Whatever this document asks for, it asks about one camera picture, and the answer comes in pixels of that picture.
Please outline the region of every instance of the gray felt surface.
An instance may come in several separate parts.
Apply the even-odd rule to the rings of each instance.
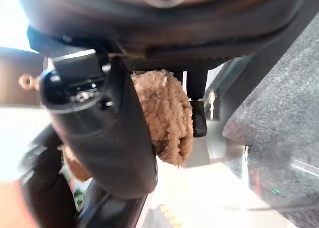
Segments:
[[[223,135],[252,148],[251,188],[269,205],[318,201],[319,15],[229,119]],[[227,165],[240,176],[240,163]],[[282,214],[298,228],[319,227],[319,209]]]

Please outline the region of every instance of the yellow marking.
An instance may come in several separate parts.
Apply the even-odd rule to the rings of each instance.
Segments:
[[[169,211],[168,206],[165,204],[161,204],[160,206],[161,212],[164,214],[168,222],[173,228],[182,228],[181,224],[179,221],[176,220],[175,215]]]

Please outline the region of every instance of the green light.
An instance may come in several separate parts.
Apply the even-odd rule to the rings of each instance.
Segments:
[[[277,189],[276,189],[276,190],[272,190],[271,192],[272,192],[273,194],[275,194],[275,195],[278,195],[278,194],[279,194],[279,190],[277,190]]]

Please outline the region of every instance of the brown yarn ball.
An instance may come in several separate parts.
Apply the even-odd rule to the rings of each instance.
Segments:
[[[133,74],[156,155],[181,166],[192,149],[192,107],[181,82],[166,70]]]

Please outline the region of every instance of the black plastic housing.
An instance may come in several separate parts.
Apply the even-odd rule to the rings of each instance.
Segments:
[[[60,138],[97,183],[121,199],[153,191],[157,184],[156,158],[142,107],[122,60],[111,61],[99,95],[83,103],[48,99],[54,90],[49,86],[53,72],[59,75],[59,70],[51,71],[41,79],[41,100]],[[67,80],[62,74],[63,84]]]

